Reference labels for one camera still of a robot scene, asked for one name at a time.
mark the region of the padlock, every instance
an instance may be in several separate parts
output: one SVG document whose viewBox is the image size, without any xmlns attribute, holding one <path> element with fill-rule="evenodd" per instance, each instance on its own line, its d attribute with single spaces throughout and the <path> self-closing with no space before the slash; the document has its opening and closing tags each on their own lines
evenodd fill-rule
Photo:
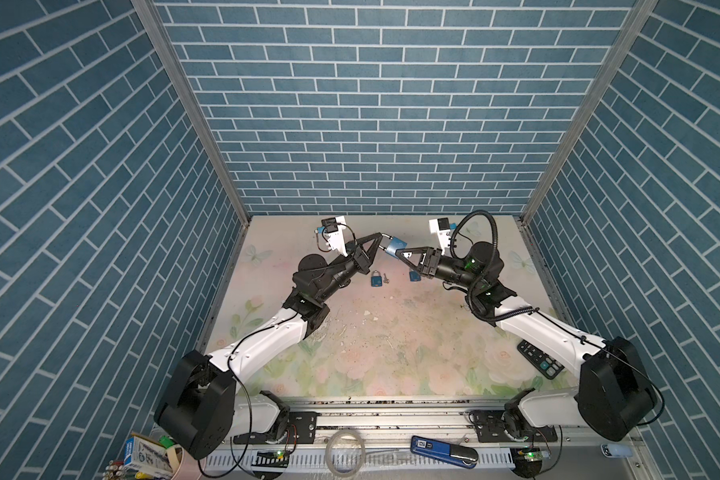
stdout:
<svg viewBox="0 0 720 480">
<path fill-rule="evenodd" d="M 382 284 L 382 274 L 378 270 L 374 270 L 371 273 L 371 286 L 381 286 Z"/>
</svg>

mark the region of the black cable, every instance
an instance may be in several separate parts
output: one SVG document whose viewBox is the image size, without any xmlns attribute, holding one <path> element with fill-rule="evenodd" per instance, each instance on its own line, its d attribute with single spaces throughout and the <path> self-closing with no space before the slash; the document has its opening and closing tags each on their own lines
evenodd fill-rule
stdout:
<svg viewBox="0 0 720 480">
<path fill-rule="evenodd" d="M 349 225 L 340 224 L 339 222 L 336 222 L 336 225 L 343 225 L 343 226 L 346 226 L 347 228 L 349 228 L 349 232 L 352 234 L 352 241 L 355 242 L 355 245 L 357 245 L 358 238 L 355 236 L 355 232 L 352 231 L 352 228 Z"/>
<path fill-rule="evenodd" d="M 237 345 L 235 346 L 235 348 L 232 349 L 232 351 L 231 351 L 231 353 L 230 353 L 230 356 L 228 356 L 228 357 L 226 358 L 226 368 L 230 371 L 230 373 L 232 374 L 232 376 L 235 377 L 235 381 L 240 384 L 240 387 L 242 388 L 242 390 L 243 390 L 244 393 L 246 394 L 246 400 L 248 401 L 248 435 L 246 436 L 246 446 L 245 446 L 244 449 L 242 450 L 242 455 L 240 455 L 240 459 L 235 458 L 235 453 L 234 453 L 234 451 L 232 450 L 233 441 L 232 441 L 232 437 L 230 437 L 230 455 L 232 456 L 232 460 L 235 461 L 235 465 L 233 465 L 229 470 L 227 470 L 226 472 L 224 472 L 224 473 L 221 474 L 221 475 L 208 475 L 208 474 L 206 474 L 206 473 L 202 470 L 202 466 L 201 466 L 201 464 L 200 464 L 200 460 L 198 460 L 198 461 L 197 461 L 197 467 L 198 467 L 198 469 L 200 470 L 200 473 L 202 474 L 202 476 L 207 477 L 207 478 L 221 478 L 221 477 L 224 477 L 224 476 L 226 476 L 226 475 L 231 474 L 232 471 L 233 471 L 235 468 L 240 467 L 240 470 L 243 470 L 243 471 L 244 471 L 245 473 L 247 473 L 248 475 L 251 475 L 251 476 L 253 476 L 254 478 L 258 478 L 257 476 L 253 475 L 252 473 L 250 473 L 250 472 L 248 472 L 247 470 L 245 470 L 242 466 L 240 466 L 240 462 L 244 459 L 244 457 L 246 456 L 246 453 L 248 452 L 248 447 L 250 446 L 250 443 L 251 443 L 251 434 L 253 434 L 253 406 L 251 405 L 251 397 L 250 397 L 250 395 L 248 394 L 248 389 L 246 388 L 246 385 L 240 380 L 240 378 L 237 376 L 237 374 L 235 373 L 235 371 L 232 370 L 232 364 L 231 364 L 232 355 L 234 355 L 235 352 L 238 351 L 238 349 L 240 348 L 240 345 L 242 345 L 242 343 L 243 343 L 246 339 L 250 338 L 250 336 L 253 336 L 253 335 L 255 335 L 255 334 L 259 333 L 259 332 L 264 332 L 264 331 L 267 331 L 267 330 L 269 330 L 269 329 L 275 328 L 276 326 L 281 325 L 281 324 L 283 324 L 283 323 L 285 323 L 285 322 L 287 322 L 287 321 L 289 321 L 289 320 L 293 320 L 293 319 L 296 318 L 297 315 L 298 315 L 298 312 L 294 313 L 293 316 L 290 317 L 290 318 L 287 318 L 287 319 L 285 319 L 285 320 L 281 320 L 281 321 L 279 321 L 278 323 L 274 323 L 274 324 L 272 324 L 272 325 L 270 325 L 270 326 L 267 326 L 267 327 L 264 327 L 264 328 L 262 328 L 262 329 L 254 330 L 254 331 L 250 332 L 248 335 L 244 336 L 244 337 L 237 343 Z"/>
<path fill-rule="evenodd" d="M 655 383 L 653 383 L 653 380 L 651 380 L 651 379 L 648 378 L 648 375 L 646 375 L 645 373 L 643 373 L 643 372 L 641 372 L 640 370 L 636 369 L 634 366 L 632 366 L 632 365 L 629 364 L 628 362 L 625 362 L 624 360 L 620 359 L 620 358 L 619 358 L 618 356 L 616 356 L 615 354 L 606 351 L 602 346 L 595 345 L 594 343 L 590 342 L 589 340 L 586 339 L 586 337 L 585 337 L 584 335 L 582 335 L 582 336 L 575 335 L 573 332 L 569 331 L 569 330 L 566 329 L 566 328 L 563 328 L 562 325 L 560 325 L 559 323 L 553 321 L 551 318 L 549 318 L 548 316 L 546 316 L 546 315 L 543 314 L 542 312 L 538 312 L 538 313 L 539 313 L 539 315 L 541 315 L 542 317 L 544 317 L 545 319 L 547 319 L 550 323 L 556 325 L 557 328 L 559 328 L 560 330 L 566 332 L 568 335 L 572 336 L 573 338 L 581 341 L 582 343 L 586 343 L 586 344 L 591 345 L 591 346 L 593 346 L 593 347 L 595 347 L 595 348 L 597 348 L 597 349 L 603 350 L 607 355 L 612 356 L 613 358 L 615 358 L 616 360 L 622 362 L 624 365 L 628 366 L 629 368 L 631 368 L 631 369 L 634 370 L 635 372 L 639 373 L 640 376 L 643 377 L 643 379 L 647 380 L 648 383 L 650 383 L 651 387 L 652 387 L 654 390 L 656 390 L 656 393 L 659 394 L 659 399 L 661 400 L 661 408 L 659 408 L 659 412 L 658 412 L 651 420 L 648 420 L 647 422 L 638 423 L 637 426 L 650 425 L 651 423 L 654 423 L 656 420 L 658 420 L 659 417 L 661 417 L 661 415 L 664 413 L 664 409 L 666 408 L 666 400 L 664 399 L 664 394 L 661 392 L 661 390 L 659 390 L 659 387 L 656 386 Z"/>
<path fill-rule="evenodd" d="M 322 239 L 325 240 L 326 243 L 328 242 L 328 240 L 326 239 L 326 231 L 325 231 L 325 230 L 324 230 L 323 233 L 322 233 Z M 331 251 L 331 249 L 323 250 L 323 249 L 320 247 L 320 239 L 317 238 L 317 231 L 316 231 L 316 230 L 315 230 L 315 243 L 317 244 L 317 249 L 320 250 L 321 252 L 323 252 L 324 254 L 326 254 L 326 253 L 328 253 L 328 252 Z"/>
<path fill-rule="evenodd" d="M 235 377 L 235 380 L 240 384 L 240 387 L 246 394 L 246 400 L 248 401 L 248 436 L 246 436 L 246 446 L 242 449 L 242 455 L 240 455 L 240 458 L 235 458 L 235 453 L 234 453 L 234 450 L 232 449 L 232 447 L 234 445 L 234 441 L 232 440 L 232 437 L 230 437 L 230 455 L 232 456 L 232 460 L 235 461 L 235 464 L 233 466 L 231 466 L 231 468 L 229 470 L 227 470 L 226 472 L 224 472 L 221 475 L 208 475 L 207 473 L 205 473 L 205 471 L 202 470 L 202 465 L 200 464 L 200 460 L 198 460 L 197 467 L 200 470 L 200 473 L 202 474 L 202 476 L 204 476 L 206 478 L 225 477 L 225 476 L 231 474 L 232 471 L 234 471 L 234 469 L 238 468 L 238 467 L 240 467 L 240 470 L 243 470 L 245 473 L 248 473 L 249 475 L 255 477 L 255 475 L 253 475 L 252 473 L 245 470 L 242 466 L 240 466 L 240 462 L 246 456 L 246 453 L 248 452 L 248 447 L 250 446 L 250 443 L 251 443 L 251 434 L 253 433 L 253 407 L 251 405 L 251 397 L 248 394 L 248 389 L 246 388 L 245 384 L 240 381 L 240 378 L 238 378 L 238 376 L 232 370 L 232 366 L 230 365 L 231 358 L 232 358 L 232 355 L 228 356 L 226 359 L 227 368 L 232 373 L 232 376 Z"/>
<path fill-rule="evenodd" d="M 560 457 L 563 456 L 563 427 L 559 426 L 558 428 L 560 429 L 560 451 L 557 453 L 557 458 L 554 460 L 554 463 L 552 464 L 551 467 L 549 467 L 549 468 L 547 468 L 547 469 L 545 469 L 545 470 L 542 470 L 541 472 L 538 472 L 538 473 L 536 474 L 536 476 L 534 476 L 534 478 L 536 478 L 537 476 L 539 476 L 539 475 L 541 475 L 541 474 L 543 474 L 543 473 L 547 473 L 547 472 L 548 472 L 549 470 L 551 470 L 552 468 L 555 468 L 555 466 L 557 466 L 557 463 L 560 461 Z"/>
<path fill-rule="evenodd" d="M 448 290 L 448 291 L 458 290 L 458 291 L 460 291 L 460 292 L 469 293 L 469 292 L 467 292 L 465 289 L 461 288 L 460 286 L 456 286 L 456 285 L 451 285 L 450 287 L 445 286 L 445 281 L 443 281 L 443 288 L 445 288 L 445 289 Z"/>
<path fill-rule="evenodd" d="M 542 431 L 539 430 L 538 428 L 536 428 L 536 431 L 537 431 L 537 432 L 539 433 L 539 435 L 541 435 L 541 437 L 544 439 L 544 444 L 547 446 L 547 453 L 549 453 L 549 454 L 550 454 L 550 458 L 552 458 L 552 449 L 550 448 L 550 443 L 547 441 L 547 436 L 544 434 L 544 432 L 542 432 Z M 536 435 L 530 436 L 530 446 L 531 446 L 531 447 L 534 446 L 534 440 L 535 440 L 535 439 L 536 439 Z"/>
<path fill-rule="evenodd" d="M 326 269 L 328 269 L 328 268 L 331 268 L 332 266 L 346 265 L 346 264 L 348 264 L 349 262 L 352 262 L 353 260 L 354 260 L 354 258 L 352 258 L 350 255 L 347 255 L 347 259 L 344 260 L 343 262 L 341 262 L 340 264 L 333 264 L 333 265 L 327 264 L 326 266 L 318 266 L 317 268 L 307 268 L 307 269 L 304 269 L 304 270 L 299 270 L 299 272 L 317 272 L 317 271 L 320 271 L 320 270 L 326 270 Z"/>
<path fill-rule="evenodd" d="M 293 427 L 293 450 L 290 451 L 289 455 L 292 455 L 296 451 L 296 445 L 298 444 L 296 426 L 291 424 L 291 427 Z"/>
<path fill-rule="evenodd" d="M 466 301 L 467 301 L 467 306 L 469 307 L 469 311 L 472 312 L 472 315 L 476 316 L 478 318 L 478 320 L 482 320 L 493 326 L 496 326 L 496 322 L 500 322 L 502 320 L 512 318 L 513 316 L 522 315 L 524 313 L 532 313 L 532 312 L 534 312 L 534 308 L 531 306 L 523 307 L 523 308 L 513 310 L 511 312 L 506 312 L 502 315 L 497 315 L 497 316 L 483 315 L 482 313 L 480 313 L 478 311 L 476 305 L 474 304 L 474 298 L 473 298 L 474 297 L 474 289 L 485 278 L 485 276 L 490 272 L 491 267 L 493 267 L 493 264 L 496 261 L 496 255 L 498 252 L 498 238 L 499 238 L 498 228 L 496 227 L 496 220 L 494 219 L 493 215 L 491 215 L 486 210 L 472 211 L 472 212 L 470 212 L 470 214 L 468 214 L 463 219 L 461 219 L 461 222 L 459 222 L 459 224 L 456 226 L 456 229 L 454 230 L 451 238 L 456 235 L 461 235 L 461 227 L 464 226 L 473 216 L 477 216 L 477 215 L 482 215 L 488 219 L 488 222 L 490 224 L 490 239 L 492 242 L 491 245 L 493 248 L 491 249 L 490 259 L 488 260 L 488 263 L 483 267 L 480 274 L 478 274 L 474 278 L 474 280 L 472 280 L 472 283 L 470 283 L 469 287 L 467 288 Z M 451 256 L 453 258 L 458 258 L 460 260 L 464 259 L 464 258 L 456 255 L 456 252 L 454 250 L 454 242 L 451 242 L 450 251 L 451 251 Z"/>
<path fill-rule="evenodd" d="M 458 234 L 456 234 L 456 235 L 460 235 L 460 236 L 463 236 L 464 238 L 466 238 L 467 240 L 469 240 L 469 243 L 470 243 L 470 244 L 474 245 L 474 242 L 472 241 L 472 239 L 471 239 L 470 237 L 468 237 L 468 236 L 466 236 L 466 235 L 462 234 L 461 232 L 459 232 L 459 233 L 458 233 Z"/>
</svg>

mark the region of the clear tape roll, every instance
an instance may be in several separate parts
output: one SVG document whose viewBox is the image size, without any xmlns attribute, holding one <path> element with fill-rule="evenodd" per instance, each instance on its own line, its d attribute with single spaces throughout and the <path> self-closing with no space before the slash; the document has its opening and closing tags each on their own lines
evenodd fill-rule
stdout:
<svg viewBox="0 0 720 480">
<path fill-rule="evenodd" d="M 333 465 L 332 450 L 333 445 L 339 438 L 344 438 L 347 436 L 354 438 L 360 445 L 360 459 L 358 460 L 357 466 L 354 467 L 352 470 L 341 472 L 336 468 L 335 465 Z M 357 472 L 360 472 L 360 468 L 362 468 L 363 464 L 365 464 L 365 442 L 357 432 L 345 428 L 343 430 L 339 430 L 338 432 L 334 433 L 332 437 L 330 437 L 330 439 L 328 440 L 328 444 L 326 445 L 326 466 L 333 475 L 339 478 L 349 478 L 351 476 L 354 476 Z"/>
</svg>

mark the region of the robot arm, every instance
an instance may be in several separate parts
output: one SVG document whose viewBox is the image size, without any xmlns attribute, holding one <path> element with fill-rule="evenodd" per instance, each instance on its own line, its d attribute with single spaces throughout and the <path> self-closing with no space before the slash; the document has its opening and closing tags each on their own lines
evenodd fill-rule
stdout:
<svg viewBox="0 0 720 480">
<path fill-rule="evenodd" d="M 347 286 L 352 276 L 370 273 L 382 235 L 344 244 L 343 229 L 338 228 L 343 221 L 336 220 L 323 221 L 324 238 L 341 255 L 330 264 L 321 255 L 302 258 L 293 274 L 296 287 L 277 314 L 254 332 L 207 356 L 196 350 L 187 353 L 174 369 L 154 418 L 194 458 L 208 456 L 227 436 L 247 432 L 247 422 L 241 420 L 244 416 L 234 415 L 242 406 L 236 402 L 241 384 L 280 352 L 317 330 L 329 312 L 325 301 Z M 336 238 L 342 241 L 340 246 Z M 253 431 L 267 432 L 272 440 L 280 438 L 288 407 L 271 395 L 254 398 L 253 403 Z"/>
<path fill-rule="evenodd" d="M 487 212 L 480 213 L 492 220 Z M 445 235 L 443 230 L 450 230 L 450 223 L 447 218 L 438 219 L 438 239 L 446 237 L 452 242 L 463 223 Z M 496 243 L 495 224 L 491 223 Z M 573 389 L 519 394 L 507 404 L 509 417 L 514 416 L 510 429 L 519 433 L 546 425 L 589 426 L 603 437 L 619 441 L 656 406 L 653 386 L 632 343 L 621 337 L 606 341 L 528 305 L 499 281 L 504 263 L 495 245 L 476 242 L 464 258 L 456 257 L 453 248 L 450 251 L 453 256 L 424 246 L 388 253 L 422 276 L 454 285 L 449 290 L 464 292 L 477 318 L 545 351 L 579 381 Z"/>
</svg>

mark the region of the blue padlock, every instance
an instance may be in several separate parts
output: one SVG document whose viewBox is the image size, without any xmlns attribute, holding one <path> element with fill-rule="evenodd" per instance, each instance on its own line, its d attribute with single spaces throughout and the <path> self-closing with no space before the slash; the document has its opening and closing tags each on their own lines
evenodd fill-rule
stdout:
<svg viewBox="0 0 720 480">
<path fill-rule="evenodd" d="M 378 272 L 378 270 L 374 270 L 371 273 L 371 286 L 381 286 L 382 285 L 382 274 Z"/>
<path fill-rule="evenodd" d="M 397 258 L 397 256 L 394 254 L 394 252 L 399 248 L 405 248 L 408 244 L 397 238 L 396 236 L 389 239 L 389 245 L 387 245 L 387 248 L 384 249 L 385 252 L 392 255 L 394 258 Z"/>
</svg>

